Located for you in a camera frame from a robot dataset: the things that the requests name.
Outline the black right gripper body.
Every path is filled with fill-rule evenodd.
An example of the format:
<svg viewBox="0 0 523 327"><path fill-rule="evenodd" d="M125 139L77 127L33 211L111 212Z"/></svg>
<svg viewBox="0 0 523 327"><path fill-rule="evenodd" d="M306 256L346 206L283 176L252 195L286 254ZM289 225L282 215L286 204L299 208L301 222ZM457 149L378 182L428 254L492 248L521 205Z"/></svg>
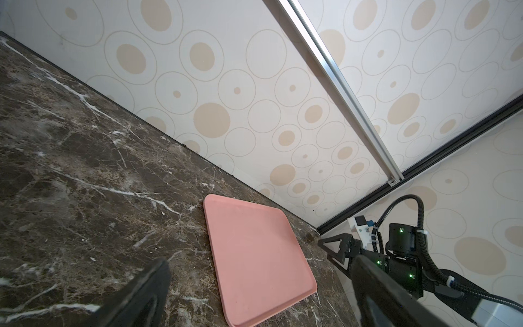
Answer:
<svg viewBox="0 0 523 327"><path fill-rule="evenodd" d="M423 268L421 254L416 245L416 227L392 223L389 232L385 253L362 249L360 254L402 286L412 297L423 297Z"/></svg>

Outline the pink rectangular tray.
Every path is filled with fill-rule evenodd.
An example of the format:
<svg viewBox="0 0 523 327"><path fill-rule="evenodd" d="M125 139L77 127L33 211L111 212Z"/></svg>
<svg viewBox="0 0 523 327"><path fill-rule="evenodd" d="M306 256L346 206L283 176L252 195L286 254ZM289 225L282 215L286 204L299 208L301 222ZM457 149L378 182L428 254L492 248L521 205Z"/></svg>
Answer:
<svg viewBox="0 0 523 327"><path fill-rule="evenodd" d="M284 212L216 194L203 200L223 313L255 326L317 291Z"/></svg>

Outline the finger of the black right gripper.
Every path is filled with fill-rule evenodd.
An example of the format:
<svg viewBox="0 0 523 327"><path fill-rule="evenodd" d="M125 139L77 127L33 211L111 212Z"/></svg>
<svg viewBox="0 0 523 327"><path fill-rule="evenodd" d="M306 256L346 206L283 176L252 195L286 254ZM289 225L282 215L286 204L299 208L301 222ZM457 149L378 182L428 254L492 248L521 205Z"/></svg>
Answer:
<svg viewBox="0 0 523 327"><path fill-rule="evenodd" d="M327 253L327 259L344 276L351 279L351 265L353 259L362 252L362 241L351 234L343 233L334 237L323 238L318 246Z"/></svg>

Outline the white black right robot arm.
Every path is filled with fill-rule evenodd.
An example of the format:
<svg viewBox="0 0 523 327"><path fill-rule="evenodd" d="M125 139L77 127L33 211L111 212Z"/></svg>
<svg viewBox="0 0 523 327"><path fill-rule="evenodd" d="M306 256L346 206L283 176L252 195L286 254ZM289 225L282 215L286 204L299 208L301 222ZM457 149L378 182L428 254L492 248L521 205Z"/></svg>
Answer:
<svg viewBox="0 0 523 327"><path fill-rule="evenodd" d="M490 294L463 276L439 269L427 247L424 215L418 224L393 223L389 241L379 228L384 222L355 217L359 238L343 233L319 240L328 260L352 280L363 326L376 326L380 316L395 326L439 326L440 320L418 303L431 292L476 326L521 326L522 305Z"/></svg>

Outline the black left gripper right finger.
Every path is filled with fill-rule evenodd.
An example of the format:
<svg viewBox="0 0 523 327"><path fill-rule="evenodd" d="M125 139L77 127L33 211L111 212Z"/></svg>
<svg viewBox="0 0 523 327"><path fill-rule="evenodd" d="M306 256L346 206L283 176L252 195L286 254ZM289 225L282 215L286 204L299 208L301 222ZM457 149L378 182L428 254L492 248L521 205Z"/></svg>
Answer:
<svg viewBox="0 0 523 327"><path fill-rule="evenodd" d="M364 256L351 264L351 281L362 326L445 326Z"/></svg>

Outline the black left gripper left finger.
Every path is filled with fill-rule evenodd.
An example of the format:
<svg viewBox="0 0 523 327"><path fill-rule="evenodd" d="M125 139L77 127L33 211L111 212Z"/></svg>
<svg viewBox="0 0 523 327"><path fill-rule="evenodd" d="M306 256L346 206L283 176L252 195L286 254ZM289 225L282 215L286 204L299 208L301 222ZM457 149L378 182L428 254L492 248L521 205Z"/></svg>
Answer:
<svg viewBox="0 0 523 327"><path fill-rule="evenodd" d="M154 259L91 314L84 326L159 326L170 287L164 258Z"/></svg>

